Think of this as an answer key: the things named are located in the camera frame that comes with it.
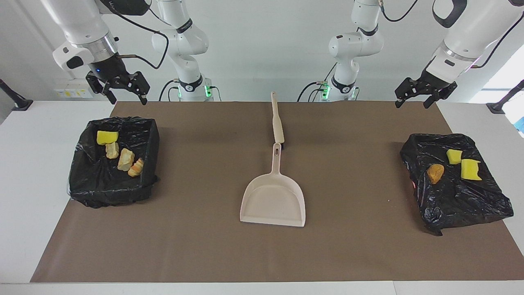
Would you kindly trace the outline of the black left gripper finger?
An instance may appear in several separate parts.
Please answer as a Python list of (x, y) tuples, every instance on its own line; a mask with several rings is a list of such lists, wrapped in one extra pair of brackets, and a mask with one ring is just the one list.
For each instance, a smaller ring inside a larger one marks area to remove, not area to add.
[(400, 108), (408, 99), (418, 96), (418, 86), (419, 82), (416, 79), (410, 77), (405, 78), (399, 86), (395, 89), (395, 107)]
[(423, 103), (423, 106), (425, 109), (430, 108), (432, 104), (439, 100), (445, 100), (447, 99), (453, 91), (457, 88), (457, 83), (453, 82), (449, 84), (448, 86), (445, 86), (443, 89), (438, 90), (434, 86), (427, 86), (425, 91), (427, 94), (429, 94), (429, 97), (426, 99), (426, 101)]

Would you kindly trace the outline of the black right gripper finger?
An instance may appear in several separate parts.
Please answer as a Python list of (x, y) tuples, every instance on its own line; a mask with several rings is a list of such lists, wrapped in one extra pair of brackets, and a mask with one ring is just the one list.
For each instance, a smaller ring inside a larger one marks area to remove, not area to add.
[(110, 82), (100, 82), (91, 70), (86, 75), (86, 81), (95, 94), (105, 96), (112, 105), (116, 104), (117, 99), (111, 90)]
[(143, 106), (146, 106), (148, 103), (147, 95), (149, 90), (150, 85), (147, 82), (145, 76), (140, 71), (129, 75), (129, 92), (137, 95)]

